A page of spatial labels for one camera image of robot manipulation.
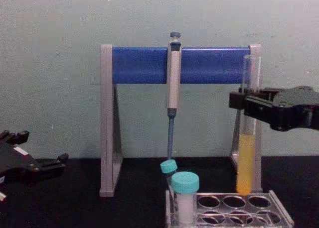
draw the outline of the teal screw cap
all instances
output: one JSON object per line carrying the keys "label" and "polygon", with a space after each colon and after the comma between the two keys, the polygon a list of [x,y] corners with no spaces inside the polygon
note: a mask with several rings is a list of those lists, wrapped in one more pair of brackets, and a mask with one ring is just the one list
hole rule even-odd
{"label": "teal screw cap", "polygon": [[171,177],[171,186],[177,193],[194,193],[199,189],[199,177],[192,172],[177,172]]}
{"label": "teal screw cap", "polygon": [[160,164],[160,169],[162,173],[170,173],[177,169],[177,164],[174,159],[167,160]]}

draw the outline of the yellow liquid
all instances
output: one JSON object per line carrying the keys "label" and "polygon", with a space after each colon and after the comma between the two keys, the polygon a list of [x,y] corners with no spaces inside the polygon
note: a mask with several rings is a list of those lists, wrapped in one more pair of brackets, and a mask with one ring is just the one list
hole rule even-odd
{"label": "yellow liquid", "polygon": [[238,147],[239,155],[236,190],[240,195],[247,196],[252,190],[255,136],[252,134],[241,133],[239,135]]}

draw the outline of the black table surface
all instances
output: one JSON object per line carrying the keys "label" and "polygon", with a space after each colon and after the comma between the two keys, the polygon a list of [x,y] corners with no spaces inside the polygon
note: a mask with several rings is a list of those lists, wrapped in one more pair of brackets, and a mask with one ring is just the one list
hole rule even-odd
{"label": "black table surface", "polygon": [[[62,177],[32,186],[6,184],[0,228],[163,228],[164,158],[124,159],[115,197],[100,198],[100,160],[70,159]],[[200,177],[199,192],[234,192],[229,158],[177,158]],[[296,228],[319,228],[319,156],[263,157],[262,186],[273,190]]]}

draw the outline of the test tube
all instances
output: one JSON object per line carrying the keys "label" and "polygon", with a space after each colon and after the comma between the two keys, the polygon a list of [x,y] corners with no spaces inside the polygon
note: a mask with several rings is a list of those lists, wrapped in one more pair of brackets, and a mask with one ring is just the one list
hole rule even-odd
{"label": "test tube", "polygon": [[174,191],[174,218],[180,228],[193,228],[196,225],[196,194],[199,177],[192,172],[176,172],[171,178]]}
{"label": "test tube", "polygon": [[[242,92],[257,93],[261,81],[261,57],[244,56]],[[252,192],[255,158],[256,119],[241,114],[241,124],[238,142],[238,167],[236,191],[243,196]]]}
{"label": "test tube", "polygon": [[177,164],[174,159],[170,159],[170,160],[162,162],[160,164],[160,169],[161,169],[161,172],[166,175],[169,192],[170,192],[170,195],[172,196],[172,199],[174,199],[174,193],[171,187],[171,177],[173,174],[176,173]]}

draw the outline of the light green wall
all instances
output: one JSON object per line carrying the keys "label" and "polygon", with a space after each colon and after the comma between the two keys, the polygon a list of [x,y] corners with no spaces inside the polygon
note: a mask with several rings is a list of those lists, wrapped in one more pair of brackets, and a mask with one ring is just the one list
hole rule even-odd
{"label": "light green wall", "polygon": [[[0,0],[0,129],[30,130],[35,157],[99,157],[102,43],[262,43],[265,86],[319,90],[319,0]],[[237,85],[183,85],[177,156],[228,155]],[[119,86],[123,151],[165,156],[165,85]],[[319,154],[318,132],[263,127],[265,155]]]}

